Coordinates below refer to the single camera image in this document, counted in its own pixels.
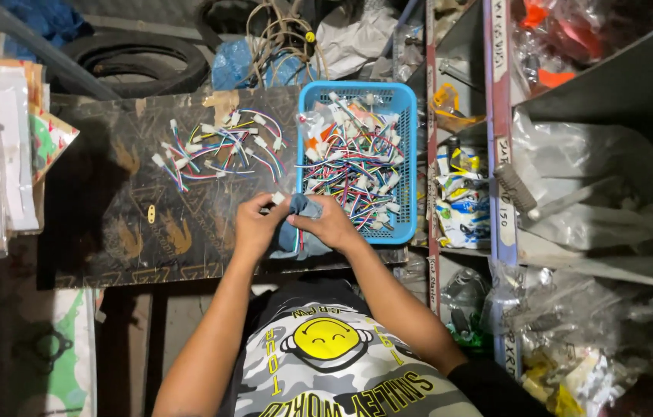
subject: blue rag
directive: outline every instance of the blue rag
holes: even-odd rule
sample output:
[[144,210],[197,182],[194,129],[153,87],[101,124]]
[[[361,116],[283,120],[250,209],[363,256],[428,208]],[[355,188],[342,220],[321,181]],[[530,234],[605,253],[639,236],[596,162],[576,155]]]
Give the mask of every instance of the blue rag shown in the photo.
[[[309,197],[303,194],[293,194],[290,197],[290,210],[288,214],[298,214],[299,216],[318,219],[321,217],[321,204],[309,200]],[[332,251],[318,237],[306,231],[302,231],[303,249],[298,252],[293,251],[296,230],[293,225],[285,220],[277,225],[275,239],[273,240],[273,245],[276,250],[270,254],[270,259],[295,258],[296,261],[303,261],[309,256],[318,256]]]

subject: blue plastic basket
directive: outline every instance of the blue plastic basket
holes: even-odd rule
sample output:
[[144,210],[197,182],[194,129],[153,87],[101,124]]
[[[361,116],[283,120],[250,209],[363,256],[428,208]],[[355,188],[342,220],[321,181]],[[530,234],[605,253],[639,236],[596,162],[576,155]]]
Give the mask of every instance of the blue plastic basket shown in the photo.
[[[298,98],[298,110],[308,111],[314,108],[314,103],[330,104],[329,93],[334,91],[340,97],[351,100],[372,93],[376,99],[380,97],[382,105],[376,104],[376,113],[398,113],[400,118],[396,132],[401,136],[398,147],[404,152],[404,163],[396,167],[401,175],[398,185],[394,187],[393,195],[396,203],[401,206],[398,214],[391,214],[390,225],[393,230],[383,228],[374,230],[363,227],[360,233],[368,243],[373,245],[400,245],[414,236],[417,226],[417,98],[414,92],[404,84],[396,82],[356,82],[356,81],[313,81],[303,86]],[[298,164],[303,164],[303,138],[298,132]],[[296,176],[298,192],[303,192],[303,169]]]

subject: smiley face graphic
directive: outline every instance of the smiley face graphic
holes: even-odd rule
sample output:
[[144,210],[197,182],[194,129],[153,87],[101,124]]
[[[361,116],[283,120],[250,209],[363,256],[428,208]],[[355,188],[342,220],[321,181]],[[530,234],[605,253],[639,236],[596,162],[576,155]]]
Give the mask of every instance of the smiley face graphic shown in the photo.
[[304,363],[331,373],[354,364],[367,351],[372,333],[355,329],[341,320],[316,317],[298,326],[281,344],[285,353],[293,353]]

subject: tire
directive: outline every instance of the tire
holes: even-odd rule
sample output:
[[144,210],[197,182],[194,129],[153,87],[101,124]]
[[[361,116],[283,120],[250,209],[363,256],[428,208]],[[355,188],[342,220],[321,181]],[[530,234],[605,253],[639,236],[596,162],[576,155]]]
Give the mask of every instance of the tire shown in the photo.
[[154,59],[149,56],[128,54],[100,61],[100,63],[95,65],[90,72],[92,72],[92,75],[96,77],[137,74],[155,80],[173,78],[178,74],[178,71],[171,65],[168,65],[159,59]]
[[[210,69],[203,53],[193,44],[172,36],[152,33],[128,32],[87,36],[64,45],[61,50],[90,72],[100,62],[123,54],[159,53],[187,63],[187,67],[183,71],[176,72],[174,76],[162,80],[105,82],[110,89],[124,99],[193,93],[206,79]],[[71,94],[87,95],[87,91],[74,84],[72,80],[65,80],[59,76],[59,82]]]

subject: t-shirt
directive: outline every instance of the t-shirt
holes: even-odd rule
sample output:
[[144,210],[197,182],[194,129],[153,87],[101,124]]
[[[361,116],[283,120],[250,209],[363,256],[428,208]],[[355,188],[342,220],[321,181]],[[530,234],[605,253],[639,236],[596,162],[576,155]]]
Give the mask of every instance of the t-shirt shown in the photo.
[[[373,320],[342,280],[294,282],[260,298],[248,311],[244,335],[218,415],[480,415],[446,375]],[[480,381],[489,385],[501,375],[521,390],[491,365],[501,373],[492,370]],[[462,377],[461,384],[468,379]]]

